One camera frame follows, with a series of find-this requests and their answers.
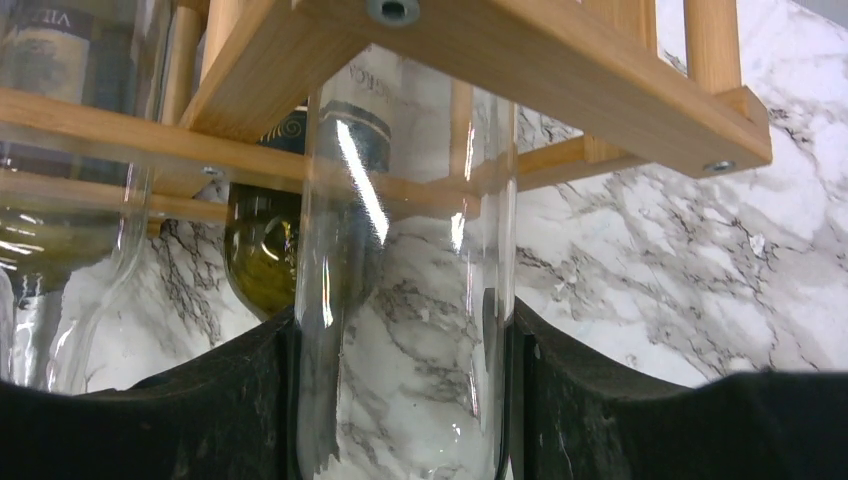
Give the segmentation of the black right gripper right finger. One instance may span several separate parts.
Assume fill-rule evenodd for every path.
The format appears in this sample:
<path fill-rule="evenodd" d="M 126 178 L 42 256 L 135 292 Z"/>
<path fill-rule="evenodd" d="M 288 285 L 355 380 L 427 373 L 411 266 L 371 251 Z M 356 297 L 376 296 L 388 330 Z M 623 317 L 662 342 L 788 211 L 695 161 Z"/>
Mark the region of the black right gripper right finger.
<path fill-rule="evenodd" d="M 843 479 L 843 372 L 735 373 L 689 388 L 514 310 L 518 479 Z"/>

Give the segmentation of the small clear glass jar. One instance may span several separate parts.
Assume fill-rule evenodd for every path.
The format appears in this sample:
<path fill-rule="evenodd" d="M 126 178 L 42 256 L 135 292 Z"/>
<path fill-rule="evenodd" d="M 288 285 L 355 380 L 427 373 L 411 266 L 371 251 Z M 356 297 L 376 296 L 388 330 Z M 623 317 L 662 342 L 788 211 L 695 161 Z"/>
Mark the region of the small clear glass jar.
<path fill-rule="evenodd" d="M 155 120 L 169 1 L 5 1 L 1 84 Z M 85 391 L 96 325 L 131 275 L 153 174 L 121 157 L 1 137 L 1 378 Z"/>

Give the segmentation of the green wine bottle silver neck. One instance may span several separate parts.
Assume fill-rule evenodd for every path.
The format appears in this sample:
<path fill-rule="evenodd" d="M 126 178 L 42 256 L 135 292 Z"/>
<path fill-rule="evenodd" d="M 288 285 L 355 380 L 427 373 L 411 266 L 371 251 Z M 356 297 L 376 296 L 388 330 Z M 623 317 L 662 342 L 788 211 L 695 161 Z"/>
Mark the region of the green wine bottle silver neck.
<path fill-rule="evenodd" d="M 125 115 L 146 111 L 150 22 L 141 1 L 13 1 L 4 12 L 1 89 Z M 127 160 L 1 133 L 1 268 L 20 296 L 65 288 L 131 243 L 148 173 Z"/>

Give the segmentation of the dark green wine bottle labelled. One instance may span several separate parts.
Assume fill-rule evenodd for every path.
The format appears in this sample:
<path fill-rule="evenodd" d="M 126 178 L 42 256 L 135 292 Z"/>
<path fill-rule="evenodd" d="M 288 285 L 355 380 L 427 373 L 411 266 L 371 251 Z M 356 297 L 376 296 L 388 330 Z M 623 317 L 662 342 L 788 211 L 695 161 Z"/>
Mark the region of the dark green wine bottle labelled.
<path fill-rule="evenodd" d="M 389 123 L 363 107 L 332 100 L 319 108 L 319 131 L 337 120 L 365 142 L 367 167 L 388 169 Z M 224 234 L 226 276 L 240 302 L 266 321 L 295 301 L 302 196 L 231 183 Z"/>

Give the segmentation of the clear tall glass bottle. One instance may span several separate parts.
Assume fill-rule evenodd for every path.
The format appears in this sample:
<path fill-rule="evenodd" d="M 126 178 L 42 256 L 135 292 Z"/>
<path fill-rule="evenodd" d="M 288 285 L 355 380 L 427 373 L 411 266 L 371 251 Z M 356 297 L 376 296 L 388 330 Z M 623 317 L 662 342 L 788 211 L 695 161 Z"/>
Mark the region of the clear tall glass bottle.
<path fill-rule="evenodd" d="M 391 129 L 388 169 L 332 100 Z M 319 90 L 289 421 L 297 479 L 501 479 L 514 307 L 515 107 L 371 45 Z"/>

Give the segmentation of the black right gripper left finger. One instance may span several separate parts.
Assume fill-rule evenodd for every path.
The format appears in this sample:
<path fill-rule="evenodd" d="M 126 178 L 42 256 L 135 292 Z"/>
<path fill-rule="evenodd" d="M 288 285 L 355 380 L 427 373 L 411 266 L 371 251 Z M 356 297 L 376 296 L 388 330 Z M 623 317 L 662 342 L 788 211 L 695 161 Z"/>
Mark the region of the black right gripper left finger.
<path fill-rule="evenodd" d="M 286 479 L 293 312 L 126 390 L 1 386 L 5 479 Z"/>

